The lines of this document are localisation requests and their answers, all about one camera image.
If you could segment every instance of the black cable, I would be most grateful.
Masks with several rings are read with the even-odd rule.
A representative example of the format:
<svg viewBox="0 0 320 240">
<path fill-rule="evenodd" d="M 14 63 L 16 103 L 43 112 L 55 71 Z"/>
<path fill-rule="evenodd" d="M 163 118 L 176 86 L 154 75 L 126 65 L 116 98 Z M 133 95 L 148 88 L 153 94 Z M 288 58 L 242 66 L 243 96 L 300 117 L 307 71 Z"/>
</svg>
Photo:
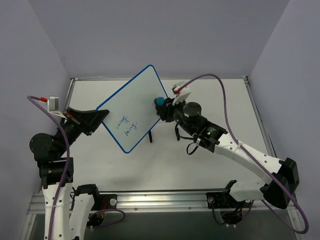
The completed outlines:
<svg viewBox="0 0 320 240">
<path fill-rule="evenodd" d="M 76 189 L 74 187 L 72 187 L 72 190 L 73 190 L 73 197 L 70 193 L 70 197 L 72 199 L 72 204 L 71 204 L 71 212 L 74 210 L 74 207 L 75 207 L 75 200 L 76 200 Z"/>
<path fill-rule="evenodd" d="M 224 225 L 226 224 L 224 221 L 223 222 L 218 222 L 217 218 L 216 218 L 216 215 L 215 215 L 215 207 L 214 207 L 214 203 L 212 203 L 212 214 L 213 214 L 213 218 L 214 218 L 214 221 L 219 224 L 219 225 Z"/>
<path fill-rule="evenodd" d="M 175 136 L 176 136 L 176 139 L 177 139 L 178 141 L 179 141 L 180 139 L 194 140 L 193 137 L 180 136 L 178 126 L 179 126 L 179 123 L 176 123 L 176 125 L 175 125 L 175 127 L 174 127 Z"/>
<path fill-rule="evenodd" d="M 221 219 L 223 220 L 223 222 L 218 222 L 218 220 L 216 218 L 216 215 L 215 215 L 214 203 L 212 203 L 212 214 L 213 214 L 214 221 L 219 225 L 223 225 L 223 224 L 233 225 L 233 223 L 230 223 L 230 222 L 226 221 L 227 216 L 237 213 L 238 210 L 244 206 L 244 204 L 245 204 L 245 201 L 242 201 L 242 202 L 239 203 L 239 206 L 235 210 L 230 211 L 230 212 L 224 212 L 221 215 Z"/>
<path fill-rule="evenodd" d="M 198 149 L 198 145 L 196 145 L 195 147 L 194 147 L 194 149 L 191 151 L 191 152 L 189 152 L 189 147 L 192 145 L 192 144 L 196 144 L 195 142 L 192 142 L 192 143 L 190 143 L 187 147 L 186 147 L 186 153 L 188 154 L 188 155 L 192 155 L 192 154 L 194 154 L 195 153 L 195 151 Z"/>
</svg>

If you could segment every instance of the gray wall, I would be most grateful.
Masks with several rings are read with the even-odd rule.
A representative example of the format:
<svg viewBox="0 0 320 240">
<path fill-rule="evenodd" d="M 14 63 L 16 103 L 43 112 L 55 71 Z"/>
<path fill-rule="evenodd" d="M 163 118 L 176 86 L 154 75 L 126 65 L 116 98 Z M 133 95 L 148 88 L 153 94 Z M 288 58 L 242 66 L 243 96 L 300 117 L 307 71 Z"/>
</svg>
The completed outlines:
<svg viewBox="0 0 320 240">
<path fill-rule="evenodd" d="M 320 239 L 320 1 L 291 0 L 250 75 L 279 157 L 297 161 L 297 198 Z"/>
<path fill-rule="evenodd" d="M 29 0 L 71 77 L 248 75 L 289 0 Z"/>
<path fill-rule="evenodd" d="M 27 95 L 65 96 L 68 74 L 26 0 L 4 0 L 0 8 L 0 235 L 19 237 L 33 192 L 39 190 L 31 137 L 53 124 Z"/>
</svg>

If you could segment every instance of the metal frame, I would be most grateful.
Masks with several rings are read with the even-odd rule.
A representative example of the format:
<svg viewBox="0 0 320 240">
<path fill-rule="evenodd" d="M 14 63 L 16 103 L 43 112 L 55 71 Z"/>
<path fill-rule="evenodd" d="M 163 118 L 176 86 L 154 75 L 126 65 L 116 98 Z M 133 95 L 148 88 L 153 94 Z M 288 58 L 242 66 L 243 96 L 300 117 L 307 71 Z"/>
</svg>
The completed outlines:
<svg viewBox="0 0 320 240">
<path fill-rule="evenodd" d="M 71 97 L 73 94 L 76 81 L 128 81 L 130 77 L 112 77 L 106 78 L 102 76 L 97 77 L 83 77 L 72 78 L 67 96 L 65 99 L 64 109 L 69 107 Z M 164 78 L 163 80 L 181 80 L 182 78 Z M 246 86 L 251 104 L 260 127 L 260 131 L 270 156 L 276 157 L 276 153 L 273 149 L 270 137 L 264 126 L 258 108 L 255 104 L 253 95 L 251 93 L 248 77 L 244 78 L 244 84 Z M 160 212 L 209 212 L 207 206 L 208 192 L 221 192 L 221 189 L 191 189 L 191 190 L 168 190 L 168 191 L 136 191 L 136 192 L 100 192 L 100 194 L 117 194 L 117 208 L 124 210 L 127 213 L 160 213 Z M 261 201 L 255 201 L 252 207 L 253 211 L 266 210 L 267 207 Z M 290 204 L 287 208 L 291 224 L 294 228 L 301 229 L 301 218 L 297 209 Z M 34 224 L 36 214 L 45 213 L 44 196 L 42 193 L 35 193 L 30 201 L 29 209 L 25 224 L 22 228 L 20 240 L 29 240 L 31 230 Z M 301 234 L 295 234 L 297 240 L 305 240 L 306 237 Z"/>
</svg>

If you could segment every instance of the purple cable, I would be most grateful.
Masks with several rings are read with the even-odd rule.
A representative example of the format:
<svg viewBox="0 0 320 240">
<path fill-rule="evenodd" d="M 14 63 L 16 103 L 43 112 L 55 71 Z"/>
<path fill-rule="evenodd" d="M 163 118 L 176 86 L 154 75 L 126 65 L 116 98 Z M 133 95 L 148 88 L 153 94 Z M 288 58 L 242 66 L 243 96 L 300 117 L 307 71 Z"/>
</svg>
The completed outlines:
<svg viewBox="0 0 320 240">
<path fill-rule="evenodd" d="M 89 219 L 96 215 L 96 214 L 100 214 L 100 213 L 105 213 L 105 212 L 118 212 L 118 213 L 122 213 L 122 218 L 120 218 L 119 220 L 116 220 L 116 221 L 113 221 L 113 222 L 110 222 L 110 223 L 107 223 L 107 224 L 104 224 L 104 225 L 100 225 L 100 226 L 93 226 L 92 228 L 93 229 L 101 229 L 101 228 L 104 228 L 104 227 L 107 227 L 107 226 L 111 226 L 113 224 L 117 224 L 117 223 L 120 223 L 122 222 L 125 218 L 126 218 L 126 213 L 120 209 L 102 209 L 102 210 L 99 210 L 99 211 L 96 211 L 92 214 L 89 215 Z"/>
<path fill-rule="evenodd" d="M 36 96 L 27 96 L 26 97 L 31 103 L 33 103 L 38 109 L 40 109 L 42 112 L 44 112 L 53 122 L 55 125 L 57 125 L 57 127 L 59 128 L 64 142 L 65 142 L 65 146 L 66 146 L 66 160 L 65 160 L 65 166 L 63 169 L 63 173 L 59 182 L 59 185 L 56 189 L 55 195 L 54 195 L 54 199 L 53 199 L 53 206 L 51 209 L 51 215 L 50 215 L 50 222 L 49 222 L 49 231 L 48 231 L 48 240 L 51 240 L 52 238 L 52 230 L 53 230 L 53 226 L 54 226 L 54 218 L 55 218 L 55 211 L 56 211 L 56 204 L 57 204 L 57 200 L 58 200 L 58 196 L 59 196 L 59 192 L 60 189 L 63 185 L 63 183 L 66 180 L 66 175 L 67 175 L 67 170 L 69 168 L 69 163 L 70 163 L 70 145 L 69 145 L 69 141 L 68 141 L 68 137 L 66 135 L 65 130 L 62 128 L 62 126 L 60 125 L 60 123 L 49 113 L 47 112 L 47 110 L 45 110 L 39 103 L 37 103 L 35 100 L 40 100 L 39 97 Z"/>
<path fill-rule="evenodd" d="M 232 139 L 234 140 L 234 142 L 239 145 L 239 141 L 236 139 L 234 133 L 231 130 L 231 127 L 229 125 L 229 120 L 228 120 L 228 114 L 227 114 L 227 98 L 226 98 L 226 90 L 225 90 L 225 86 L 222 82 L 222 80 L 220 79 L 220 77 L 218 77 L 217 75 L 213 74 L 213 73 L 208 73 L 208 74 L 202 74 L 200 76 L 197 76 L 191 80 L 189 80 L 188 82 L 186 82 L 185 84 L 183 84 L 178 91 L 181 91 L 184 87 L 188 86 L 189 84 L 191 84 L 193 81 L 206 77 L 206 76 L 210 76 L 210 77 L 214 77 L 216 78 L 222 88 L 222 95 L 223 95 L 223 109 L 224 109 L 224 118 L 225 118 L 225 123 L 226 126 L 228 128 L 228 131 L 232 137 Z M 291 195 L 291 193 L 244 147 L 244 146 L 240 146 L 241 149 L 282 189 L 282 191 L 289 197 L 289 199 L 293 202 L 293 204 L 295 205 L 295 207 L 298 209 L 298 211 L 300 212 L 303 221 L 304 221 L 304 229 L 303 230 L 296 230 L 294 229 L 292 226 L 288 225 L 285 221 L 282 220 L 282 218 L 280 217 L 279 214 L 277 214 L 264 200 L 262 200 L 262 202 L 271 210 L 271 212 L 284 224 L 286 225 L 289 229 L 291 229 L 292 231 L 294 231 L 297 234 L 305 234 L 308 232 L 309 230 L 309 222 L 307 219 L 306 214 L 304 213 L 304 211 L 302 210 L 302 208 L 299 206 L 298 202 L 296 201 L 295 197 Z"/>
</svg>

